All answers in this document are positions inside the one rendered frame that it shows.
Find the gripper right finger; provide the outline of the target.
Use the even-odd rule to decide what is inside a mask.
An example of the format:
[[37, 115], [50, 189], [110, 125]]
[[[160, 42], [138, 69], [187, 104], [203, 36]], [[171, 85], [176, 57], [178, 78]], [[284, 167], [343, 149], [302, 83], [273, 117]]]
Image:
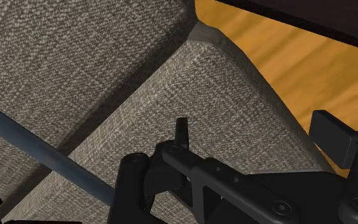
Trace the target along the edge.
[[358, 131], [326, 110], [315, 110], [308, 135], [339, 168], [349, 170], [338, 216], [343, 224], [358, 224]]

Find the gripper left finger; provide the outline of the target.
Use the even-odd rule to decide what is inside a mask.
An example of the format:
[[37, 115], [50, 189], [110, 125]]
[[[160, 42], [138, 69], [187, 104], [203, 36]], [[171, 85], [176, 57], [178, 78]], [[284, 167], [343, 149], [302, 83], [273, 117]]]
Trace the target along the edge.
[[189, 150], [188, 121], [152, 157], [121, 159], [107, 224], [167, 224], [151, 214], [155, 195], [171, 192], [198, 224], [294, 224], [294, 206], [215, 158]]

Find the grey woven fabric sofa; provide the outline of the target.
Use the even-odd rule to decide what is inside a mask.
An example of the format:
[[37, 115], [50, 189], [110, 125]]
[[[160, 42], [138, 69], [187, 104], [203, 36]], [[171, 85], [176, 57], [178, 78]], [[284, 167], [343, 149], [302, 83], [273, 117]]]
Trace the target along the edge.
[[109, 185], [178, 117], [191, 151], [243, 174], [331, 170], [194, 0], [0, 0], [0, 111]]

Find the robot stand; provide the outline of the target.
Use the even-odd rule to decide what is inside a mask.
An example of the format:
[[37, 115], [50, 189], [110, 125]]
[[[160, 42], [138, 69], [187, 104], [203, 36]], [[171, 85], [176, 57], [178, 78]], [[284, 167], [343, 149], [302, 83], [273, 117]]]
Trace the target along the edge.
[[358, 47], [358, 0], [217, 0]]

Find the blue-grey round rod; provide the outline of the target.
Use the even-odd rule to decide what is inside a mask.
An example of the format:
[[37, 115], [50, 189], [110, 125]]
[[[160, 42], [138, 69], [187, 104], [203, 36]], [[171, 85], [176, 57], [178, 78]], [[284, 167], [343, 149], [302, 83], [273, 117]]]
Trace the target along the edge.
[[110, 206], [114, 188], [0, 111], [0, 137]]

